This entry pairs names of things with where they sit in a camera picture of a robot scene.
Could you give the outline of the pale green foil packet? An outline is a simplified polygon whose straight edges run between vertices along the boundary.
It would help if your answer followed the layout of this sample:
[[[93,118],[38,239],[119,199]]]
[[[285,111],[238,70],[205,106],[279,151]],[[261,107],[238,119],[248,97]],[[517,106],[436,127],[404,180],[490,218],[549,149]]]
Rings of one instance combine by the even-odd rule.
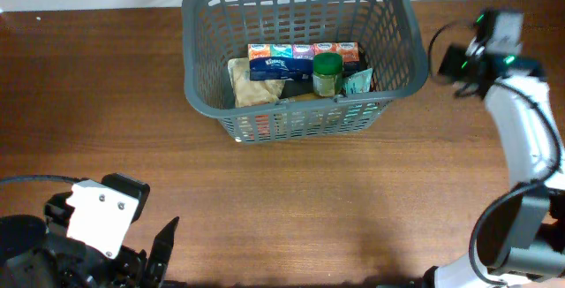
[[[369,68],[348,76],[343,81],[343,91],[347,95],[368,93],[371,90],[373,69]]]

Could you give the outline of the green lid glass jar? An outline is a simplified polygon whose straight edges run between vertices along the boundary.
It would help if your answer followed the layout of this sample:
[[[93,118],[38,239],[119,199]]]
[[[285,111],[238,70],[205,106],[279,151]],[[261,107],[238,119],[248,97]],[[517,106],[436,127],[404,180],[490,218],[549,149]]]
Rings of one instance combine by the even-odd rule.
[[[341,92],[343,58],[332,52],[316,55],[313,59],[313,91],[321,97],[333,97]]]

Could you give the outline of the beige grain pouch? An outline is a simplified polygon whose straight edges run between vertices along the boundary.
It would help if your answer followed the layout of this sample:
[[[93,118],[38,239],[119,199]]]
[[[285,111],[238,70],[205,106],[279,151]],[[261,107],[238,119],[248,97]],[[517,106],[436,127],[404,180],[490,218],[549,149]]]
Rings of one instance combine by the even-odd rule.
[[[284,80],[250,80],[249,60],[233,58],[228,72],[237,108],[277,102],[282,95]]]

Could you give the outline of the tissue pocket packs bundle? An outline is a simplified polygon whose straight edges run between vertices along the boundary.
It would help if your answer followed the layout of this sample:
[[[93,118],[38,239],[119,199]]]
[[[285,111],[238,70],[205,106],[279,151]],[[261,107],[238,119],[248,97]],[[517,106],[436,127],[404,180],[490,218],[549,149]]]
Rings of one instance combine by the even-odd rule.
[[[249,44],[249,79],[308,81],[314,72],[314,58],[323,53],[338,54],[347,76],[361,70],[356,42]]]

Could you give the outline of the grey plastic shopping basket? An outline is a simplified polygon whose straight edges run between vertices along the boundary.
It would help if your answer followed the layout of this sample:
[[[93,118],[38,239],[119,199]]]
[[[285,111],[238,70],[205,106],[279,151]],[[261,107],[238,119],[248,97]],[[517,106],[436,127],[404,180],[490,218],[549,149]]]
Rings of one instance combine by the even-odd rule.
[[[394,100],[426,82],[427,61],[411,0],[183,0],[185,96],[244,143],[361,131]],[[355,42],[373,72],[366,94],[306,102],[290,97],[239,108],[228,63],[252,43]]]

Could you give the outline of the orange snack packet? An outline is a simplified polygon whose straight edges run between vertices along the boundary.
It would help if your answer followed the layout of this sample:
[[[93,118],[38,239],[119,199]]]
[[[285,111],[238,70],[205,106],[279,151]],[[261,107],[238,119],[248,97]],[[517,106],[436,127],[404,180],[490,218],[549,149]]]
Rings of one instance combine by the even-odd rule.
[[[321,96],[316,95],[315,93],[308,93],[303,95],[296,95],[289,98],[283,98],[277,101],[277,103],[290,103],[290,102],[306,102],[306,101],[313,101],[319,100]],[[255,117],[257,121],[266,120],[268,121],[268,115],[258,115]]]

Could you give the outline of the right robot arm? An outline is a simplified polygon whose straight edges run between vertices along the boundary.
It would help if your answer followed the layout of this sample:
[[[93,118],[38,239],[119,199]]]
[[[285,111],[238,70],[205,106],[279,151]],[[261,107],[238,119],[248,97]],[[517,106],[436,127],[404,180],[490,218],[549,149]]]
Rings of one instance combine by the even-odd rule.
[[[521,54],[524,16],[484,9],[468,47],[452,44],[433,80],[477,96],[495,122],[509,190],[480,215],[468,250],[430,268],[422,287],[517,287],[564,276],[564,143],[542,64]]]

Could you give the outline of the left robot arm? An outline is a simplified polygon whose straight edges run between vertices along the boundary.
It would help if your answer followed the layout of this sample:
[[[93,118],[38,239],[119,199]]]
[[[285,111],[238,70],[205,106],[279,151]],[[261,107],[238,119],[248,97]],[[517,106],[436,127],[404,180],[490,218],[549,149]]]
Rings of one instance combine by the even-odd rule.
[[[43,216],[1,219],[3,287],[175,287],[166,273],[179,219],[155,236],[150,251],[124,246],[139,220],[150,187],[120,173],[101,181],[58,175],[2,178],[4,185],[63,182],[71,189],[54,194]]]

